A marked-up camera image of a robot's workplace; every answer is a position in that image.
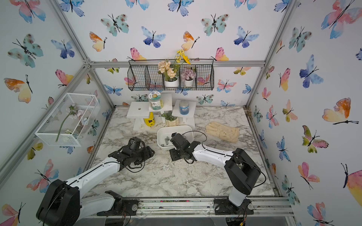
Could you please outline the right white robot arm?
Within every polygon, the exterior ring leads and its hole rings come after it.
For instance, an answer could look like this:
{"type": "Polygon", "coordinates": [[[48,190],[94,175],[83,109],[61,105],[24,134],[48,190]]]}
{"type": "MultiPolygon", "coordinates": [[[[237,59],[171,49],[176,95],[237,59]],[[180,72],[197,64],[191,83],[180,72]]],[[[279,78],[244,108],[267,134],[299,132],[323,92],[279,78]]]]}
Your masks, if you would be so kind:
{"type": "Polygon", "coordinates": [[[180,133],[173,133],[170,142],[174,146],[174,149],[169,150],[173,162],[183,159],[189,164],[205,162],[223,168],[233,185],[228,199],[236,207],[242,205],[256,187],[260,175],[263,175],[256,163],[241,148],[225,151],[204,146],[198,141],[190,143],[180,133]]]}

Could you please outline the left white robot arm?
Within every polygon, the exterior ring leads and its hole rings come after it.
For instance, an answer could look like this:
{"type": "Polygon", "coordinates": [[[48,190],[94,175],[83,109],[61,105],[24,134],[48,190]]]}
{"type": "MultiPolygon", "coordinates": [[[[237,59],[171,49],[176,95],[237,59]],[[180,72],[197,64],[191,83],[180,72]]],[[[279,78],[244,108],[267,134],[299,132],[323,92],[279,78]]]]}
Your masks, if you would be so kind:
{"type": "Polygon", "coordinates": [[[53,181],[36,213],[37,219],[47,226],[73,226],[94,214],[127,216],[121,195],[107,191],[104,195],[84,198],[84,195],[103,180],[123,169],[136,173],[155,151],[137,137],[126,146],[108,155],[101,163],[73,178],[53,181]]]}

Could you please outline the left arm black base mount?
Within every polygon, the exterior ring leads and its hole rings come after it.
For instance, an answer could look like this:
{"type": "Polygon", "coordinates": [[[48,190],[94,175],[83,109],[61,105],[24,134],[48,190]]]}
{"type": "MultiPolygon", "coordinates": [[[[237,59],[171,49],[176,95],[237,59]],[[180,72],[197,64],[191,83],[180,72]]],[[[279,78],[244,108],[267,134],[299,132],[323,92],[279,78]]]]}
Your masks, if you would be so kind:
{"type": "Polygon", "coordinates": [[[118,193],[108,190],[105,192],[108,195],[111,195],[115,201],[113,206],[108,211],[98,212],[97,216],[135,216],[140,201],[137,199],[124,199],[118,193]]]}

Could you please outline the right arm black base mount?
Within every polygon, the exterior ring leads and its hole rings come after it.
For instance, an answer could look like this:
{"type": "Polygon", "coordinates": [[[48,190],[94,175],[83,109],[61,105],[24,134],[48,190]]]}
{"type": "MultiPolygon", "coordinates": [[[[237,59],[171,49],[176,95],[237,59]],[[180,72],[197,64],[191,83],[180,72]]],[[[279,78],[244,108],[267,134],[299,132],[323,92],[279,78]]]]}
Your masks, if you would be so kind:
{"type": "Polygon", "coordinates": [[[253,215],[254,210],[249,207],[250,199],[244,199],[240,206],[233,204],[228,198],[214,199],[215,215],[253,215]]]}

